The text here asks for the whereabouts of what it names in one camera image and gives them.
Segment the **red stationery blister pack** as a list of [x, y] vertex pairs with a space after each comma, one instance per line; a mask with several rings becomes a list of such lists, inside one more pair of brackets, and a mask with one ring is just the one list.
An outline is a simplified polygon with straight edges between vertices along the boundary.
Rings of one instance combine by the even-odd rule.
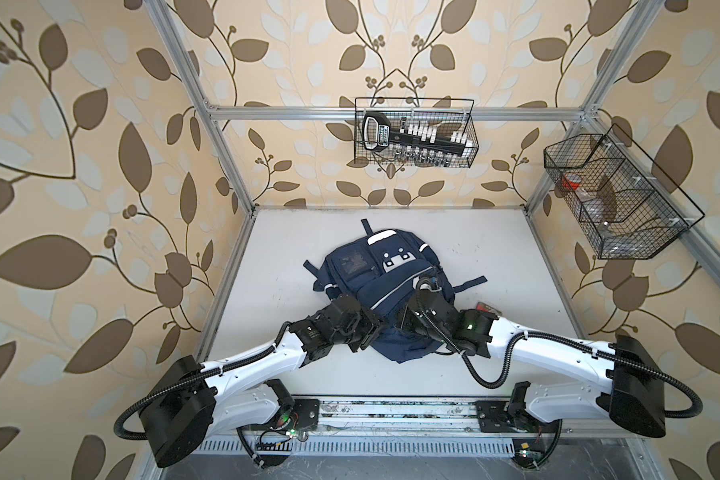
[[475, 309], [476, 309], [476, 310], [479, 310], [479, 311], [481, 311], [481, 312], [484, 312], [484, 313], [486, 313], [486, 314], [494, 315], [494, 316], [496, 316], [496, 317], [501, 317], [501, 316], [502, 316], [502, 312], [501, 312], [500, 310], [498, 310], [498, 309], [495, 308], [494, 306], [489, 305], [489, 304], [487, 304], [487, 303], [485, 303], [485, 302], [478, 302], [478, 303], [476, 304], [476, 306], [475, 306]]

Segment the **navy blue student backpack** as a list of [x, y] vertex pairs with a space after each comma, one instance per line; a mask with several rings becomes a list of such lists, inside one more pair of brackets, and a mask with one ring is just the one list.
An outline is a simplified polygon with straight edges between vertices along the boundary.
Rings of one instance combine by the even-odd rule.
[[331, 251], [319, 267], [304, 263], [315, 277], [313, 290], [331, 299], [349, 294], [378, 315], [382, 327], [372, 347], [387, 359], [404, 363], [434, 353], [441, 340], [401, 325], [400, 315], [413, 299], [419, 278], [432, 279], [450, 304], [458, 293], [484, 284], [487, 279], [480, 276], [454, 286], [437, 254], [416, 234], [399, 229], [375, 231], [366, 219], [361, 224], [363, 237]]

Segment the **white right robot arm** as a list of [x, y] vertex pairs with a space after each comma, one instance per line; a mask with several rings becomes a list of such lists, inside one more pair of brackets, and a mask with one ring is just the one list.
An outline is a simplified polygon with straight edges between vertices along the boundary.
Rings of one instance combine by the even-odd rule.
[[428, 289], [414, 293], [397, 320], [402, 330], [443, 343], [486, 389], [505, 385], [516, 362], [565, 377], [563, 383], [517, 383], [508, 408], [512, 416], [542, 423], [608, 418], [644, 437], [666, 434], [662, 372], [630, 336], [620, 335], [613, 343], [561, 337], [493, 313], [458, 311]]

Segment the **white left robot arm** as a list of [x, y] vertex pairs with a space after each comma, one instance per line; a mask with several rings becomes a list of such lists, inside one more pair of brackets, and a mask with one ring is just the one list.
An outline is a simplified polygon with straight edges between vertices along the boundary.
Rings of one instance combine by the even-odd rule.
[[326, 357], [336, 345], [364, 350], [381, 327], [372, 310], [341, 295], [311, 316], [283, 323], [273, 340], [243, 353], [205, 363], [185, 356], [121, 414], [115, 433], [147, 441], [157, 467], [170, 467], [209, 436], [288, 416], [293, 401], [280, 375]]

